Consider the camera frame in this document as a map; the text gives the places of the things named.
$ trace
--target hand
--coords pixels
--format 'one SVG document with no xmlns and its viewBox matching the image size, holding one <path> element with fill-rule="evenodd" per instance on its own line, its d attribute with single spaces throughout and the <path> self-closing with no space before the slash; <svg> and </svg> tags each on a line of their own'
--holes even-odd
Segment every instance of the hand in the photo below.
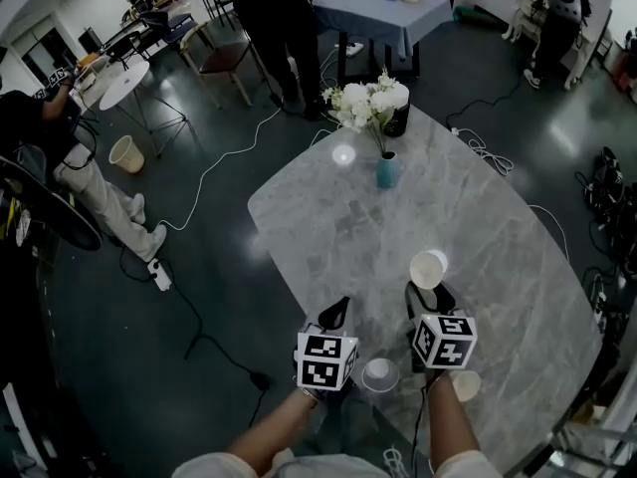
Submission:
<svg viewBox="0 0 637 478">
<path fill-rule="evenodd" d="M 67 73 L 67 75 L 62 80 L 60 85 L 66 85 L 67 87 L 72 88 L 75 82 L 76 82 L 76 78 L 71 73 Z"/>
</svg>

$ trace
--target small blue vase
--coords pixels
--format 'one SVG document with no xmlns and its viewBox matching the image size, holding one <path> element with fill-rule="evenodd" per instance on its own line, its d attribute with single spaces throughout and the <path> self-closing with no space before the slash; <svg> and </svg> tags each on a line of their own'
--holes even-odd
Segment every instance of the small blue vase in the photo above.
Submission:
<svg viewBox="0 0 637 478">
<path fill-rule="evenodd" d="M 376 185 L 381 189 L 394 187 L 400 179 L 398 158 L 394 152 L 384 152 L 376 165 Z"/>
</svg>

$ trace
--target paper cup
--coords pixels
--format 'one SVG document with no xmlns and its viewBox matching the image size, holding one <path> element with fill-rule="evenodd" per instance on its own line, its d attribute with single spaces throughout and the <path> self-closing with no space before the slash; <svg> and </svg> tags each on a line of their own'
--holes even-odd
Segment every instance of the paper cup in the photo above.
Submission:
<svg viewBox="0 0 637 478">
<path fill-rule="evenodd" d="M 471 400 L 480 391 L 482 380 L 480 376 L 472 370 L 452 370 L 449 372 L 456 395 L 461 402 Z"/>
<path fill-rule="evenodd" d="M 399 378 L 398 366 L 385 358 L 371 360 L 361 375 L 362 385 L 374 393 L 386 393 L 393 389 Z"/>
<path fill-rule="evenodd" d="M 421 251 L 409 264 L 411 281 L 427 291 L 440 285 L 446 270 L 447 257 L 438 250 Z"/>
</svg>

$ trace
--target trash bin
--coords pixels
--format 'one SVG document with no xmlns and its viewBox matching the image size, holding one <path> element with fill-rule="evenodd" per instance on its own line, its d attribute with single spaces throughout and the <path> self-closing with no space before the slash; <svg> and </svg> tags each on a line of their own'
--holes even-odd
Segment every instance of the trash bin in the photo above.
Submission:
<svg viewBox="0 0 637 478">
<path fill-rule="evenodd" d="M 127 134 L 112 146 L 108 161 L 129 173 L 138 173 L 143 167 L 145 159 L 137 145 L 132 141 L 130 134 Z"/>
</svg>

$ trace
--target gray marble tabletop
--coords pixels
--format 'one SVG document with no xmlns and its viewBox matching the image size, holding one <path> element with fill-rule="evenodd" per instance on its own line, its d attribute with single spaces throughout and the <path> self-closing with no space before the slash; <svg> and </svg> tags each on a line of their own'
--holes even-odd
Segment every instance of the gray marble tabletop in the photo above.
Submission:
<svg viewBox="0 0 637 478">
<path fill-rule="evenodd" d="M 355 151 L 347 165 L 332 158 L 342 144 Z M 423 377 L 411 372 L 404 287 L 416 253 L 447 255 L 445 282 L 479 334 L 468 368 L 482 387 L 465 408 L 482 450 L 506 472 L 546 438 L 588 376 L 601 347 L 590 305 L 532 210 L 462 141 L 412 107 L 388 148 L 403 171 L 392 189 L 376 187 L 372 140 L 341 129 L 262 186 L 250 213 L 306 313 L 352 297 L 361 342 L 352 377 L 359 382 L 372 358 L 398 364 L 396 388 L 370 398 L 409 441 Z"/>
</svg>

